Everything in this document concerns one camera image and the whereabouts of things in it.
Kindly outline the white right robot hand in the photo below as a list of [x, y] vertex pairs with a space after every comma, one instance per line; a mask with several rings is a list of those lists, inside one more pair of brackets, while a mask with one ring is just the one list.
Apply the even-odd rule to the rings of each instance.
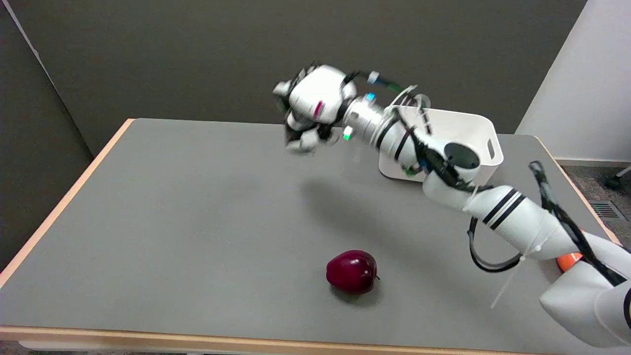
[[318, 146], [338, 140], [333, 133], [342, 105], [357, 95], [346, 74], [329, 65], [311, 65], [291, 80], [278, 82], [273, 95], [284, 113], [285, 150], [295, 155], [314, 153]]

